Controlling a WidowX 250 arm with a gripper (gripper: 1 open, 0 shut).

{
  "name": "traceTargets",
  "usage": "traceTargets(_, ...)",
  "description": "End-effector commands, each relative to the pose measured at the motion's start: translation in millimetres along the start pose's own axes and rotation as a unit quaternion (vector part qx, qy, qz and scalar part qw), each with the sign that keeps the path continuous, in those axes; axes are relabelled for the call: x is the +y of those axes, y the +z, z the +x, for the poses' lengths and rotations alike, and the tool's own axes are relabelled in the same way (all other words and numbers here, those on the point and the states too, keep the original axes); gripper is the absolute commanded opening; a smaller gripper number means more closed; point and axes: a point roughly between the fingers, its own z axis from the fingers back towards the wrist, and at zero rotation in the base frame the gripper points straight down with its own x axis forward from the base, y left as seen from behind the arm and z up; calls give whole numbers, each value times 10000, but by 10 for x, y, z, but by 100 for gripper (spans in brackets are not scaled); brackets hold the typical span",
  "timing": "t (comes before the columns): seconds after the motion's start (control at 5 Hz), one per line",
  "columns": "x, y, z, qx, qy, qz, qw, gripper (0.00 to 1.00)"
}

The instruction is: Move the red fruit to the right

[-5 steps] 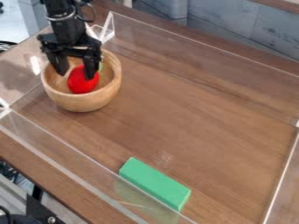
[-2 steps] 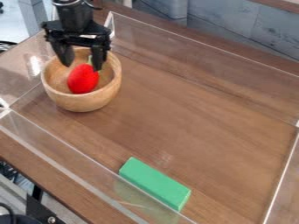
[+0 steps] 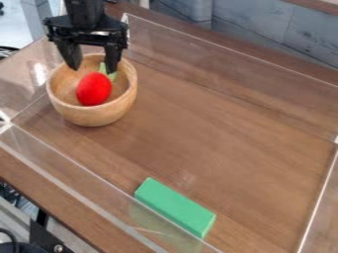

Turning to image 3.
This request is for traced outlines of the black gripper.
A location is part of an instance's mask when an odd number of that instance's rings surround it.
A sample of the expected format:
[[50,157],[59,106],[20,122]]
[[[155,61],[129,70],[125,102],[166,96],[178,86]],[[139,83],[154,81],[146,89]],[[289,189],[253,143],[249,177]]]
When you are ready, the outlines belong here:
[[82,44],[98,45],[105,46],[106,72],[115,73],[127,47],[129,26],[106,14],[106,0],[62,1],[66,13],[46,18],[43,24],[49,28],[49,39],[57,44],[67,66],[73,70],[79,69]]

